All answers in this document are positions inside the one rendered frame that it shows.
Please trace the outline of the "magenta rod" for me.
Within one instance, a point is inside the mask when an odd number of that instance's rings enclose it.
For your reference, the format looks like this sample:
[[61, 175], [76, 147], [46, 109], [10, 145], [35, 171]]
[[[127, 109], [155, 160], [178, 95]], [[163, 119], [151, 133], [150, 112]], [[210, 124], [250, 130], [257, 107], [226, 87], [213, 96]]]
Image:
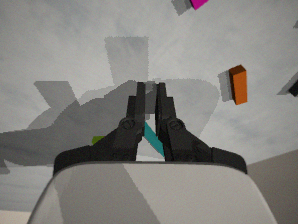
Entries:
[[190, 0], [192, 7], [197, 10], [203, 4], [205, 4], [208, 0]]

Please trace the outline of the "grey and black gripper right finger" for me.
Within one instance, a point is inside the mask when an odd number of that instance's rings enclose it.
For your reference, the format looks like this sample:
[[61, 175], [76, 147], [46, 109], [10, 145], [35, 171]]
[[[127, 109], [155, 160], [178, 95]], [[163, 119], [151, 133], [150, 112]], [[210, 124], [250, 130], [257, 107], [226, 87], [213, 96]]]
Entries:
[[167, 97], [166, 85], [161, 82], [157, 84], [155, 129], [156, 137], [163, 143], [165, 161], [220, 163], [248, 175], [243, 157], [219, 148], [211, 148], [186, 130], [184, 122], [176, 117], [173, 97]]

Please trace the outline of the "lime green rod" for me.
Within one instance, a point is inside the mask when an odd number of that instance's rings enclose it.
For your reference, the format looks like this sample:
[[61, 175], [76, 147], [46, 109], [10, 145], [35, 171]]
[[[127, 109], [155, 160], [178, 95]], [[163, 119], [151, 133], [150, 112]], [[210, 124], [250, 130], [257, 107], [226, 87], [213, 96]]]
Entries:
[[94, 145], [97, 141], [99, 141], [100, 139], [102, 139], [105, 136], [93, 136], [92, 139], [92, 144]]

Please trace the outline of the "turquoise rod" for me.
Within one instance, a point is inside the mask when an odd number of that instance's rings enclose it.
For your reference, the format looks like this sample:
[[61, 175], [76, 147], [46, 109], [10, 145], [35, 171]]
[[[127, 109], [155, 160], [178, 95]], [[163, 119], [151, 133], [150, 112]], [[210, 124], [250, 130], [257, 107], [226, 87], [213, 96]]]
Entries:
[[158, 140], [154, 131], [145, 122], [145, 135], [144, 137], [156, 148], [156, 150], [164, 157], [163, 143]]

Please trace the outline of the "orange rectangular block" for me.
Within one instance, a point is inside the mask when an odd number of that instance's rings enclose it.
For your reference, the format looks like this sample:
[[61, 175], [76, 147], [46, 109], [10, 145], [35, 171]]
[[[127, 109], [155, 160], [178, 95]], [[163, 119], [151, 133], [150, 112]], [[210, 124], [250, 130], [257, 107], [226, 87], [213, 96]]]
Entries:
[[229, 69], [232, 99], [236, 105], [247, 102], [247, 71], [242, 65]]

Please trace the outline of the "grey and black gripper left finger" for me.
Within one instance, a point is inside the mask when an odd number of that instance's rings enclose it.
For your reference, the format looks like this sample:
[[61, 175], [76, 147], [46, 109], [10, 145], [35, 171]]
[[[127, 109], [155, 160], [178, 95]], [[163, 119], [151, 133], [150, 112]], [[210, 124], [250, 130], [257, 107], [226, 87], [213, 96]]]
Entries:
[[129, 96], [126, 117], [121, 119], [118, 128], [92, 146], [58, 154], [54, 161], [53, 176], [61, 169], [81, 162], [136, 161], [138, 143], [145, 135], [145, 89], [146, 84], [137, 82], [136, 96]]

